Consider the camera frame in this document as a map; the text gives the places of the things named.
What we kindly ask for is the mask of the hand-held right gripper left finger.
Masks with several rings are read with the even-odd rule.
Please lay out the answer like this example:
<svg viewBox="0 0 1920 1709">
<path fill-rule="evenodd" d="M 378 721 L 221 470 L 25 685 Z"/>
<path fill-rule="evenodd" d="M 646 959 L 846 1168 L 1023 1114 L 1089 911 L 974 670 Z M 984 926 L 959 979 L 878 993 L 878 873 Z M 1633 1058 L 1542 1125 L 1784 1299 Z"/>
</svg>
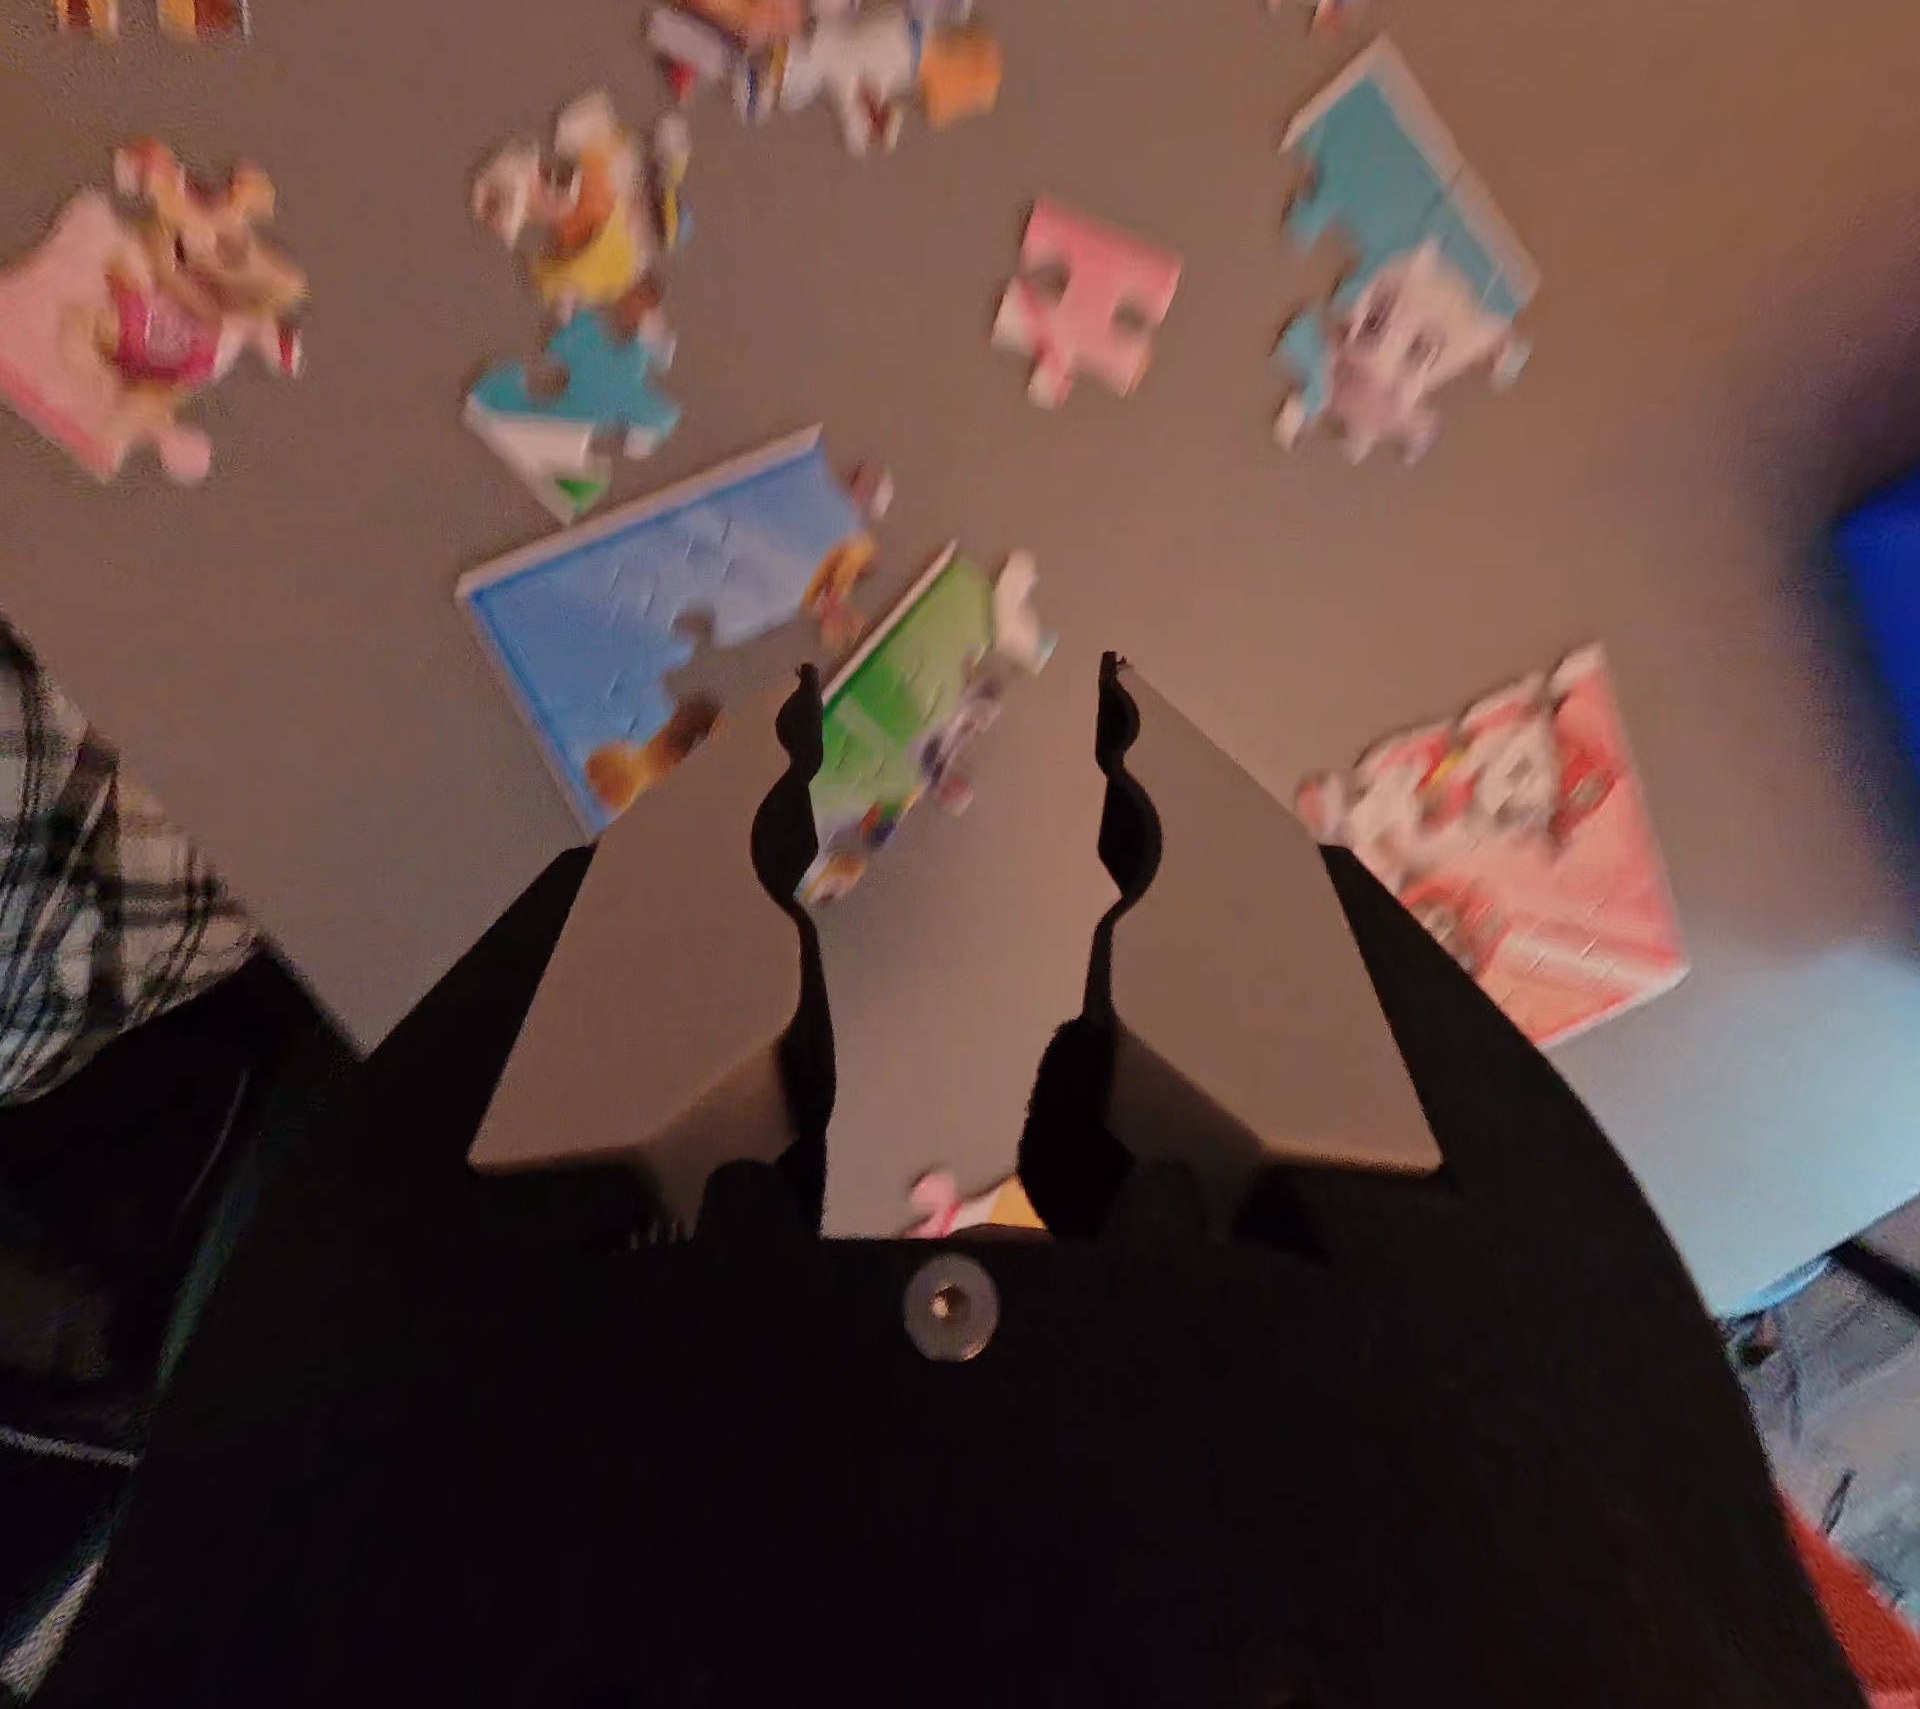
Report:
<svg viewBox="0 0 1920 1709">
<path fill-rule="evenodd" d="M 602 832 L 468 1151 L 480 1174 L 634 1174 L 691 1228 L 707 1180 L 768 1166 L 823 1224 L 836 1042 L 817 928 L 821 680 L 721 711 Z"/>
</svg>

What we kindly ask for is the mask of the teal green corner puzzle piece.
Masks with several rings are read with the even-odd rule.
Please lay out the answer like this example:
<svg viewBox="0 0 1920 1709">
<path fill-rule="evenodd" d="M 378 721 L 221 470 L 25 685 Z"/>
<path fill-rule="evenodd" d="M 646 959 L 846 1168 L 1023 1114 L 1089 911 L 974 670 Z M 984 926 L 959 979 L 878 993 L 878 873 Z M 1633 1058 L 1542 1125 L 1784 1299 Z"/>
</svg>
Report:
<svg viewBox="0 0 1920 1709">
<path fill-rule="evenodd" d="M 500 466 L 567 528 L 610 493 L 616 468 L 653 456 L 682 403 L 660 385 L 660 351 L 574 314 L 531 355 L 493 361 L 470 384 L 460 418 Z"/>
</svg>

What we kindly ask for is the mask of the assembled light blue puzzle section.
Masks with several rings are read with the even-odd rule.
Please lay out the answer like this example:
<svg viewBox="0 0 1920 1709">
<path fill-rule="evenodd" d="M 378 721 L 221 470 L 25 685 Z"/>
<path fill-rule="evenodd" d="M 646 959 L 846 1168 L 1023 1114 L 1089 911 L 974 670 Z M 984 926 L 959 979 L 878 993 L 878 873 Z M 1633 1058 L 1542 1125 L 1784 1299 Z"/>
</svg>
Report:
<svg viewBox="0 0 1920 1709">
<path fill-rule="evenodd" d="M 701 653 L 794 619 L 829 646 L 859 633 L 856 587 L 893 491 L 881 466 L 837 468 L 810 425 L 457 578 L 454 601 L 582 832 L 709 733 L 719 699 L 679 688 Z"/>
</svg>

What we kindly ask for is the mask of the assembled pink red puzzle section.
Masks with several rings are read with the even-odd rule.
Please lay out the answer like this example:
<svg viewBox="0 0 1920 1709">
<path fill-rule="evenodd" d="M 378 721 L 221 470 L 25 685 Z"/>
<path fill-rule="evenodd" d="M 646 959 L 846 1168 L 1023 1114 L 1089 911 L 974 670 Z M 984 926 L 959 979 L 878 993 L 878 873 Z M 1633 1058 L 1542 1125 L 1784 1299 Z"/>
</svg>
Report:
<svg viewBox="0 0 1920 1709">
<path fill-rule="evenodd" d="M 1539 1048 L 1690 970 L 1617 708 L 1590 642 L 1294 793 Z"/>
</svg>

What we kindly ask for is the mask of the pink dog puzzle piece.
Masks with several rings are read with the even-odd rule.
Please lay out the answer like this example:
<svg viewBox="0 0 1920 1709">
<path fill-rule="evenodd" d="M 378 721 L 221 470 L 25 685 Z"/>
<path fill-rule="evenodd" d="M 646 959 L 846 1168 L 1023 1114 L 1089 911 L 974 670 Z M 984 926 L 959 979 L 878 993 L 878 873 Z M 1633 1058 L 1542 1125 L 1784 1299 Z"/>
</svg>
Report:
<svg viewBox="0 0 1920 1709">
<path fill-rule="evenodd" d="M 3 264 L 3 405 L 97 481 L 149 456 L 196 485 L 213 444 L 185 405 L 243 357 L 297 378 L 309 282 L 270 235 L 275 182 L 255 161 L 208 182 L 151 137 L 111 159 L 111 186 L 69 195 Z"/>
</svg>

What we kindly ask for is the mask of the blue plastic bin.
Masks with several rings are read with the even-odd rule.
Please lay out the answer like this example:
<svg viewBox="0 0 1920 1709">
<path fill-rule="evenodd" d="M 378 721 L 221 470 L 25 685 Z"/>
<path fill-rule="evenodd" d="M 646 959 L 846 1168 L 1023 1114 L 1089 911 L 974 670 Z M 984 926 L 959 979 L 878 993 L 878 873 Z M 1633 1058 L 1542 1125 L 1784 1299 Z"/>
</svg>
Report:
<svg viewBox="0 0 1920 1709">
<path fill-rule="evenodd" d="M 1832 528 L 1840 593 L 1910 771 L 1917 770 L 1917 468 L 1861 496 Z"/>
</svg>

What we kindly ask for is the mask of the red object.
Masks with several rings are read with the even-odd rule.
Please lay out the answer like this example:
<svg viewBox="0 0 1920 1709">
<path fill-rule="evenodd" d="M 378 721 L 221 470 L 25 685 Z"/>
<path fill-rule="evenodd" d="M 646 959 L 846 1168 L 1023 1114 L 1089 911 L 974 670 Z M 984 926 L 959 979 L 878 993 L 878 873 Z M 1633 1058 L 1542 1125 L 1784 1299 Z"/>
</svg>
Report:
<svg viewBox="0 0 1920 1709">
<path fill-rule="evenodd" d="M 1795 1506 L 1784 1503 L 1787 1536 L 1861 1696 L 1870 1706 L 1917 1706 L 1917 1632 L 1872 1575 Z"/>
</svg>

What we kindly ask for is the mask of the pink yellow puzzle piece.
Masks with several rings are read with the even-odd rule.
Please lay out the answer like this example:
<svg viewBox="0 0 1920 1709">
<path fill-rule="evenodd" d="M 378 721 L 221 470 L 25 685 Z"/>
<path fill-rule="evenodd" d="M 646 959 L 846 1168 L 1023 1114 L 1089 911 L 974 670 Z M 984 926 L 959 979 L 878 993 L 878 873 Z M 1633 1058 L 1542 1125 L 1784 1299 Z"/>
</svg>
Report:
<svg viewBox="0 0 1920 1709">
<path fill-rule="evenodd" d="M 902 1231 L 908 1240 L 943 1240 L 984 1231 L 1048 1233 L 1019 1177 L 1012 1172 L 982 1190 L 963 1190 L 949 1168 L 929 1168 L 912 1184 L 908 1211 Z"/>
</svg>

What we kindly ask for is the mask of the green puzzle section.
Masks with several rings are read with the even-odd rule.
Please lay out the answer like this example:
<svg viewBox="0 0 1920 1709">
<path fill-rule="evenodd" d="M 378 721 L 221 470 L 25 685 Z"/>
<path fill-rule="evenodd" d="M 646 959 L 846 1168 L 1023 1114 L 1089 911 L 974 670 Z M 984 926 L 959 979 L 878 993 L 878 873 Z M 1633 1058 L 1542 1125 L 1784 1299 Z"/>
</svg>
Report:
<svg viewBox="0 0 1920 1709">
<path fill-rule="evenodd" d="M 807 783 L 815 850 L 799 904 L 847 895 L 920 802 L 970 806 L 974 743 L 1057 639 L 1038 586 L 1027 550 L 986 569 L 947 543 L 832 673 Z"/>
</svg>

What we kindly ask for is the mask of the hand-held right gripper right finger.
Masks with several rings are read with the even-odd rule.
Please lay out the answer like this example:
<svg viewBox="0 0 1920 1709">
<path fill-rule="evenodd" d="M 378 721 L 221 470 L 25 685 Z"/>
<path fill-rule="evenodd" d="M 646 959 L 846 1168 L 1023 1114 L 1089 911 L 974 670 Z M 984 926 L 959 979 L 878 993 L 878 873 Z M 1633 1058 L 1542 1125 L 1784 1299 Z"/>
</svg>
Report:
<svg viewBox="0 0 1920 1709">
<path fill-rule="evenodd" d="M 1115 649 L 1092 751 L 1112 900 L 1022 1122 L 1018 1174 L 1041 1224 L 1094 1237 L 1143 1182 L 1232 1235 L 1280 1212 L 1297 1170 L 1437 1177 L 1444 1152 L 1316 838 Z"/>
</svg>

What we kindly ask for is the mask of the assembled teal puzzle section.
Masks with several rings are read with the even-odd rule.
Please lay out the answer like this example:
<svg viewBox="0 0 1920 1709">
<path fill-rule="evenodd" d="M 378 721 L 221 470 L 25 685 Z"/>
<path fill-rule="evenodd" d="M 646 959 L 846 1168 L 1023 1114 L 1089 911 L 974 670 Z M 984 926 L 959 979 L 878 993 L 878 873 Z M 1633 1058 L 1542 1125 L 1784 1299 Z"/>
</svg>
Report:
<svg viewBox="0 0 1920 1709">
<path fill-rule="evenodd" d="M 1385 37 L 1311 96 L 1280 143 L 1297 163 L 1285 238 L 1337 242 L 1344 267 L 1276 338 L 1274 439 L 1296 448 L 1327 430 L 1353 461 L 1376 448 L 1416 461 L 1456 378 L 1480 369 L 1505 388 L 1521 376 L 1538 264 Z"/>
</svg>

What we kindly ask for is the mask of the white orange red puzzle piece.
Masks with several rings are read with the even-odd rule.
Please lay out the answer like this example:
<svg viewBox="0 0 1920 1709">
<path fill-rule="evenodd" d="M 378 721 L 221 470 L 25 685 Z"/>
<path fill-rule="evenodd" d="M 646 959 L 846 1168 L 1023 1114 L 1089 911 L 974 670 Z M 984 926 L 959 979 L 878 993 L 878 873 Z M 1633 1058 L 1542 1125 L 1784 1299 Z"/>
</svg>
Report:
<svg viewBox="0 0 1920 1709">
<path fill-rule="evenodd" d="M 931 129 L 995 108 L 997 37 L 976 0 L 803 0 L 798 27 L 732 68 L 735 116 L 829 109 L 854 156 L 888 151 L 909 114 Z"/>
</svg>

